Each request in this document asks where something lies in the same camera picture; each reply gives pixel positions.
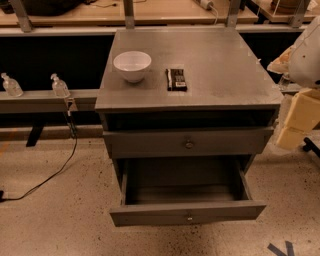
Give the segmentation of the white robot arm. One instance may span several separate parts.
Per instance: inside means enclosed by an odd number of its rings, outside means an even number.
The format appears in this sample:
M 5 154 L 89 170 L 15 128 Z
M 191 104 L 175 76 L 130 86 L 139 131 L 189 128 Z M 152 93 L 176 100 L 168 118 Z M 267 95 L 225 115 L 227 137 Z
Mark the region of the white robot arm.
M 276 145 L 298 147 L 320 122 L 320 17 L 317 16 L 267 70 L 284 74 L 302 89 L 293 96 Z

